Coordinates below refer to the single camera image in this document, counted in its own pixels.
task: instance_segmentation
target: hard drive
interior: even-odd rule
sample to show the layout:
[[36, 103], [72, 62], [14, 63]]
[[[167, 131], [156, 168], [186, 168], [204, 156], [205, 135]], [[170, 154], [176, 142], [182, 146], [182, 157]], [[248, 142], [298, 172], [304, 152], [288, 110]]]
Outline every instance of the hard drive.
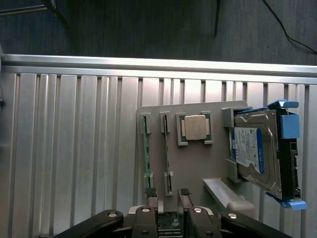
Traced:
[[283, 135], [293, 129], [283, 124], [291, 119], [284, 120], [288, 115], [285, 109], [250, 110], [236, 114], [230, 129], [231, 156], [239, 175], [280, 200], [301, 198], [297, 140]]

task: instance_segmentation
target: screw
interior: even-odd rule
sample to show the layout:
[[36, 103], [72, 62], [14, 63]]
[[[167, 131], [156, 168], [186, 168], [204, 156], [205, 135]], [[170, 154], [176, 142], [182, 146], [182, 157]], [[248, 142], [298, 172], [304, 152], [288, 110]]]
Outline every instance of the screw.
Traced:
[[209, 237], [212, 237], [213, 236], [213, 232], [207, 231], [206, 235], [209, 236]]
[[231, 219], [237, 219], [238, 216], [234, 213], [229, 213], [228, 217], [230, 217]]
[[113, 213], [110, 213], [108, 216], [109, 216], [109, 217], [116, 217], [117, 214], [113, 212]]
[[202, 209], [199, 208], [199, 207], [195, 207], [195, 208], [194, 208], [194, 211], [197, 212], [197, 213], [201, 213], [201, 212], [202, 212]]
[[0, 97], [0, 107], [4, 106], [4, 99]]

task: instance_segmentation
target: hard drive label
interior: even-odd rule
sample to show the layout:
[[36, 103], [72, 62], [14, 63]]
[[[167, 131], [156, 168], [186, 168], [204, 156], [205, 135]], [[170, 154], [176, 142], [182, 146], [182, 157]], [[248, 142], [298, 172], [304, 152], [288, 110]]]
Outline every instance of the hard drive label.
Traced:
[[253, 164], [255, 170], [264, 174], [262, 132], [259, 128], [235, 127], [230, 135], [235, 161], [245, 167]]

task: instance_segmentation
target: gray fixture plate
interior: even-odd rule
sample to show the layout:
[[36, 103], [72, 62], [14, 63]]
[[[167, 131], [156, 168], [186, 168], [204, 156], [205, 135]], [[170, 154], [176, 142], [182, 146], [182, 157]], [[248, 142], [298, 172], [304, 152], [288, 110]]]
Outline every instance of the gray fixture plate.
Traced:
[[[204, 188], [203, 179], [222, 178], [227, 183], [226, 159], [230, 158], [229, 132], [224, 128], [223, 108], [246, 107], [245, 101], [199, 103], [185, 105], [168, 105], [141, 107], [137, 110], [137, 134], [139, 166], [145, 172], [144, 144], [141, 130], [141, 116], [147, 115], [150, 127], [149, 154], [154, 187], [158, 191], [158, 199], [164, 203], [164, 212], [177, 210], [177, 190], [188, 188], [192, 193], [194, 205], [213, 207], [214, 202]], [[179, 146], [176, 126], [176, 113], [200, 115], [211, 112], [213, 126], [212, 144], [203, 140], [188, 141], [188, 145]], [[164, 172], [166, 172], [165, 137], [161, 132], [161, 112], [169, 112], [170, 132], [168, 133], [168, 153], [170, 171], [173, 172], [173, 196], [165, 195]]]

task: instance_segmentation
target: blue plastic tab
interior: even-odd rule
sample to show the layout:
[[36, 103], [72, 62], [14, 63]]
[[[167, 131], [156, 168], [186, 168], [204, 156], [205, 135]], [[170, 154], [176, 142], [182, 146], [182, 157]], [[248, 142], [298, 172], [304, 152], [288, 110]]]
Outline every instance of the blue plastic tab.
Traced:
[[281, 116], [281, 138], [296, 139], [300, 137], [299, 115], [290, 114]]
[[278, 198], [274, 197], [272, 194], [268, 192], [265, 193], [267, 196], [274, 198], [282, 207], [291, 208], [293, 210], [305, 210], [307, 208], [306, 202], [303, 200], [279, 200]]
[[306, 202], [303, 200], [298, 201], [285, 201], [281, 205], [285, 208], [292, 208], [293, 210], [305, 210], [307, 208]]
[[248, 110], [243, 110], [243, 111], [237, 111], [237, 112], [235, 112], [235, 115], [237, 115], [237, 114], [243, 114], [243, 113], [262, 112], [262, 111], [267, 111], [267, 110], [268, 110], [268, 108], [248, 109]]
[[287, 101], [285, 99], [279, 99], [274, 103], [268, 104], [269, 109], [285, 109], [285, 108], [298, 108], [298, 102]]

